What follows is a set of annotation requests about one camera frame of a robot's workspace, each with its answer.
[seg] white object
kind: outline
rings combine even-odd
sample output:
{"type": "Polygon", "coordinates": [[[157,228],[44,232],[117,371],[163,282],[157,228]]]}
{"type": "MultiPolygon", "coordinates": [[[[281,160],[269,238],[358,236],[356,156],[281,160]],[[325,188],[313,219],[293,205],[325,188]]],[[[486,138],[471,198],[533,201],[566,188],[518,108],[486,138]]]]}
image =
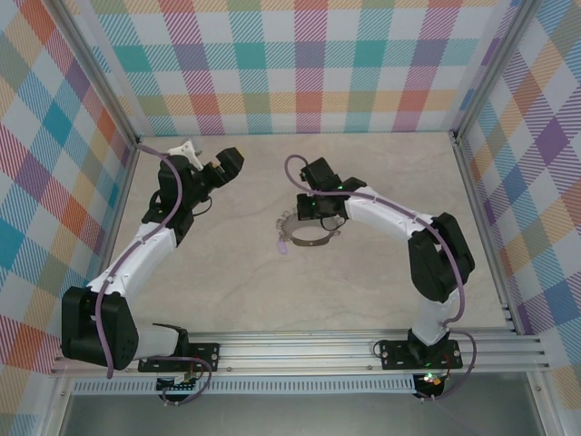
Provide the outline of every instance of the white object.
{"type": "MultiPolygon", "coordinates": [[[[384,200],[387,200],[385,197],[382,197],[368,186],[359,188],[355,192],[365,193],[367,195],[372,195],[375,198],[383,198],[384,200]]],[[[417,217],[424,220],[426,223],[432,222],[431,215],[417,213],[408,209],[407,207],[400,207],[413,213],[417,217]]],[[[415,220],[408,218],[403,213],[399,213],[383,204],[374,202],[372,200],[367,200],[365,198],[354,196],[350,197],[347,202],[345,202],[345,209],[347,211],[348,217],[352,220],[369,224],[380,232],[387,233],[390,236],[398,238],[403,242],[406,242],[411,237],[412,233],[421,232],[424,230],[422,225],[416,223],[415,220]]]]}
{"type": "Polygon", "coordinates": [[[177,246],[175,241],[175,233],[173,229],[162,228],[157,234],[143,242],[139,247],[129,255],[123,262],[121,268],[117,271],[114,277],[107,279],[111,269],[119,262],[119,259],[134,243],[142,242],[143,237],[151,232],[158,223],[142,224],[131,241],[129,246],[123,253],[115,259],[115,261],[96,279],[87,284],[93,292],[99,292],[103,282],[109,280],[110,284],[105,291],[105,294],[113,292],[120,293],[127,300],[127,304],[131,308],[131,303],[137,293],[143,288],[145,282],[149,278],[153,269],[161,263],[161,261],[171,253],[177,246]]]}
{"type": "Polygon", "coordinates": [[[203,169],[203,165],[200,162],[200,159],[198,159],[198,156],[196,156],[196,152],[197,150],[191,139],[188,139],[179,147],[170,148],[167,151],[170,156],[179,155],[187,157],[188,161],[190,161],[190,164],[192,164],[196,170],[201,171],[203,169]]]}
{"type": "MultiPolygon", "coordinates": [[[[368,186],[359,188],[355,193],[364,193],[373,196],[375,199],[383,198],[368,186]]],[[[413,213],[428,224],[432,223],[431,215],[417,213],[398,204],[399,207],[413,213]]],[[[406,243],[414,232],[421,232],[424,226],[416,223],[416,220],[395,211],[388,206],[377,203],[374,200],[351,196],[345,202],[347,215],[354,221],[359,221],[375,227],[380,232],[387,233],[406,243]]],[[[448,328],[442,323],[454,316],[454,311],[458,307],[459,291],[456,289],[451,293],[445,302],[433,302],[423,298],[419,307],[419,318],[414,322],[411,330],[427,346],[433,345],[442,339],[448,332],[448,328]]]]}
{"type": "Polygon", "coordinates": [[[419,304],[418,320],[411,326],[416,337],[427,346],[442,339],[448,332],[448,328],[443,327],[442,323],[456,314],[459,299],[458,289],[445,302],[433,302],[423,298],[419,304]]]}
{"type": "Polygon", "coordinates": [[[171,356],[178,344],[178,332],[161,325],[137,325],[139,344],[133,360],[171,356]]]}

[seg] plaid wall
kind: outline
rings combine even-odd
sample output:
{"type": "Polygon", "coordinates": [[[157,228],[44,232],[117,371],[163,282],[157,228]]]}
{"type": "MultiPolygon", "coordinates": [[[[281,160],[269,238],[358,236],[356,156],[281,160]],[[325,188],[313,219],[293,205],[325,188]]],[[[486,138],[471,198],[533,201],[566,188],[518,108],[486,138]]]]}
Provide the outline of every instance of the plaid wall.
{"type": "Polygon", "coordinates": [[[579,429],[580,23],[580,0],[542,4],[465,142],[520,318],[579,429]]]}
{"type": "Polygon", "coordinates": [[[509,3],[67,0],[136,129],[155,135],[447,131],[509,3]]]}
{"type": "Polygon", "coordinates": [[[40,0],[0,0],[0,435],[32,434],[58,302],[97,273],[129,147],[40,0]]]}
{"type": "Polygon", "coordinates": [[[452,123],[451,130],[456,131],[458,129],[458,126],[460,125],[460,122],[462,121],[462,117],[464,117],[464,113],[466,112],[466,108],[468,107],[468,104],[472,101],[472,97],[474,96],[474,93],[476,92],[476,90],[478,89],[480,84],[482,83],[482,80],[484,79],[484,76],[488,70],[488,67],[490,66],[490,62],[492,61],[492,59],[494,59],[494,56],[496,55],[497,50],[502,43],[502,39],[507,34],[507,31],[508,31],[510,25],[512,24],[512,20],[515,17],[515,14],[517,13],[518,7],[522,3],[522,1],[523,0],[511,0],[510,1],[510,6],[508,7],[507,11],[505,12],[505,15],[503,16],[502,21],[500,23],[500,26],[498,27],[497,31],[494,33],[494,37],[492,38],[492,42],[490,43],[490,46],[488,47],[486,54],[482,58],[480,65],[478,66],[477,73],[474,75],[474,78],[472,79],[472,82],[470,83],[470,87],[468,88],[468,91],[466,92],[466,95],[464,96],[464,100],[462,100],[462,104],[460,105],[460,109],[458,110],[458,113],[456,114],[456,117],[454,118],[454,122],[452,123]]]}

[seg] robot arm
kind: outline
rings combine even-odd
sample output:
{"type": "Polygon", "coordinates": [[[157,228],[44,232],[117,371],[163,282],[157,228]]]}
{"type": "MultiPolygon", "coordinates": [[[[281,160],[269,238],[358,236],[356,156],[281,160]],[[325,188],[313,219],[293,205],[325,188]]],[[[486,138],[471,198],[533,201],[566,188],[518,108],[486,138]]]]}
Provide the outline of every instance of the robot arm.
{"type": "Polygon", "coordinates": [[[177,170],[182,185],[182,199],[175,214],[162,229],[146,237],[170,216],[178,200],[175,175],[165,162],[161,162],[158,173],[160,189],[153,194],[149,210],[133,241],[85,288],[72,287],[64,294],[62,334],[65,357],[106,366],[95,321],[97,295],[105,281],[109,284],[104,292],[101,316],[116,370],[125,368],[133,360],[188,355],[185,330],[167,325],[135,324],[130,308],[155,267],[189,231],[194,220],[192,209],[208,201],[212,190],[235,178],[244,161],[235,148],[223,150],[216,157],[220,165],[202,165],[191,142],[169,151],[167,159],[177,170]],[[111,276],[114,265],[116,272],[111,276]]]}
{"type": "Polygon", "coordinates": [[[449,337],[444,321],[452,318],[458,310],[459,294],[448,257],[416,219],[438,230],[452,251],[462,282],[465,283],[468,275],[474,271],[475,264],[456,219],[448,213],[432,217],[396,203],[398,209],[407,213],[388,208],[378,203],[377,200],[383,197],[365,182],[354,177],[341,181],[323,158],[302,168],[300,178],[315,191],[362,193],[367,197],[299,194],[297,212],[300,220],[320,220],[338,215],[344,220],[369,224],[408,244],[411,278],[423,297],[419,318],[409,331],[409,352],[422,365],[438,359],[449,337]]]}

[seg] beige floor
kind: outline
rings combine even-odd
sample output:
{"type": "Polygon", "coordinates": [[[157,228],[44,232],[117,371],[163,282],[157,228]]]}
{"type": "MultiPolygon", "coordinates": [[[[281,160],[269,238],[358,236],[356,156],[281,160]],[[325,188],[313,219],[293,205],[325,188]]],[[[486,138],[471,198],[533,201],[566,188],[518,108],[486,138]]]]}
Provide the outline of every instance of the beige floor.
{"type": "MultiPolygon", "coordinates": [[[[196,138],[206,163],[236,146],[245,157],[233,182],[214,191],[212,210],[152,274],[133,305],[136,320],[190,331],[407,329],[420,296],[409,278],[407,247],[349,221],[328,245],[276,248],[276,220],[297,190],[282,163],[288,154],[324,156],[342,177],[365,180],[388,198],[423,213],[454,214],[477,269],[458,323],[504,325],[497,294],[446,134],[318,134],[196,138]]],[[[179,138],[146,144],[163,151],[179,138]]],[[[157,189],[157,159],[142,154],[115,253],[131,241],[157,189]]]]}

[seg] purple cable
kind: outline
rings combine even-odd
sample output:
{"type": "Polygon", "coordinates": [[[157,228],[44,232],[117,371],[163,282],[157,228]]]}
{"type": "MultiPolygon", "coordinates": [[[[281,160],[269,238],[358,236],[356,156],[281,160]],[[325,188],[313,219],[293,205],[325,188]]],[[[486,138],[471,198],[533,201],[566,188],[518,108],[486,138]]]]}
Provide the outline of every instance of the purple cable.
{"type": "Polygon", "coordinates": [[[97,334],[99,335],[99,342],[101,343],[101,346],[103,347],[103,353],[105,355],[105,360],[107,361],[107,379],[111,379],[113,377],[113,356],[111,355],[111,349],[109,348],[109,344],[107,343],[107,338],[105,336],[105,330],[103,328],[103,318],[101,316],[101,306],[103,305],[103,298],[105,296],[105,291],[109,287],[109,279],[111,277],[115,276],[117,271],[119,271],[119,268],[121,268],[123,263],[127,260],[127,258],[129,256],[131,256],[131,254],[137,249],[137,247],[139,247],[142,243],[145,243],[148,239],[150,239],[152,236],[154,236],[156,233],[158,233],[163,227],[165,227],[165,225],[173,218],[175,213],[178,211],[180,204],[182,203],[182,181],[180,180],[180,175],[178,174],[177,170],[175,169],[173,164],[170,162],[170,160],[167,158],[167,156],[164,156],[162,153],[160,153],[156,150],[153,150],[152,148],[150,148],[146,145],[143,145],[143,144],[137,144],[137,148],[139,148],[143,152],[146,152],[148,154],[153,154],[154,156],[159,157],[167,164],[167,166],[169,166],[170,170],[172,170],[172,173],[175,176],[176,184],[178,185],[178,197],[175,201],[175,205],[173,206],[173,209],[165,217],[165,219],[157,227],[155,227],[153,230],[151,230],[149,233],[147,233],[141,241],[137,241],[136,243],[134,243],[132,246],[130,246],[125,251],[125,253],[123,253],[121,255],[119,260],[111,268],[111,272],[109,272],[109,275],[106,277],[105,281],[103,282],[103,286],[101,286],[101,289],[99,290],[99,295],[97,295],[97,302],[96,302],[96,305],[94,306],[94,318],[95,318],[95,321],[97,324],[97,334]]]}
{"type": "Polygon", "coordinates": [[[340,191],[327,192],[327,191],[315,191],[313,189],[307,188],[306,186],[303,186],[302,184],[297,182],[292,177],[291,171],[289,170],[289,162],[292,159],[301,159],[305,164],[308,164],[309,161],[307,161],[307,159],[304,156],[301,156],[300,154],[291,154],[284,161],[284,172],[286,173],[290,182],[292,184],[294,184],[297,188],[304,191],[305,193],[311,193],[313,195],[343,196],[343,197],[345,195],[349,195],[351,197],[365,198],[366,200],[371,200],[373,202],[381,203],[384,206],[388,206],[388,208],[393,209],[399,213],[406,215],[408,218],[411,218],[412,220],[416,221],[416,223],[418,223],[418,224],[422,225],[423,227],[425,227],[426,229],[428,229],[428,231],[430,233],[432,233],[432,235],[434,235],[434,237],[436,238],[438,243],[442,246],[444,253],[448,257],[448,260],[450,262],[450,266],[452,267],[452,272],[454,273],[454,278],[456,279],[456,284],[458,285],[458,293],[459,293],[459,297],[460,297],[460,307],[458,308],[458,313],[456,314],[456,316],[453,316],[452,318],[448,318],[447,320],[445,320],[442,323],[442,325],[444,327],[446,327],[451,322],[456,322],[460,318],[462,318],[462,315],[464,314],[464,307],[466,305],[466,296],[464,293],[464,283],[462,282],[462,276],[460,275],[460,270],[458,269],[458,264],[456,263],[456,260],[454,259],[454,255],[452,254],[452,251],[450,251],[448,244],[446,243],[446,241],[444,241],[444,238],[442,238],[440,236],[439,232],[436,229],[434,229],[431,225],[429,225],[424,220],[422,220],[421,218],[416,216],[414,213],[411,213],[411,212],[407,211],[406,209],[403,209],[399,205],[392,203],[391,201],[386,200],[384,198],[374,197],[373,195],[369,195],[367,193],[346,193],[346,192],[340,192],[340,191]]]}
{"type": "Polygon", "coordinates": [[[199,363],[208,371],[208,380],[206,380],[206,383],[203,384],[202,388],[197,392],[191,393],[184,400],[174,401],[174,402],[169,401],[165,397],[165,393],[168,391],[169,388],[163,389],[162,390],[162,398],[165,401],[165,404],[171,404],[172,406],[182,406],[182,405],[184,405],[190,401],[194,401],[196,398],[200,397],[200,395],[202,395],[202,392],[204,392],[206,389],[208,389],[208,386],[210,386],[210,380],[212,379],[212,367],[210,366],[210,364],[207,361],[203,361],[202,359],[197,359],[195,357],[173,357],[173,356],[155,357],[155,358],[152,358],[152,360],[194,362],[194,363],[199,363]]]}

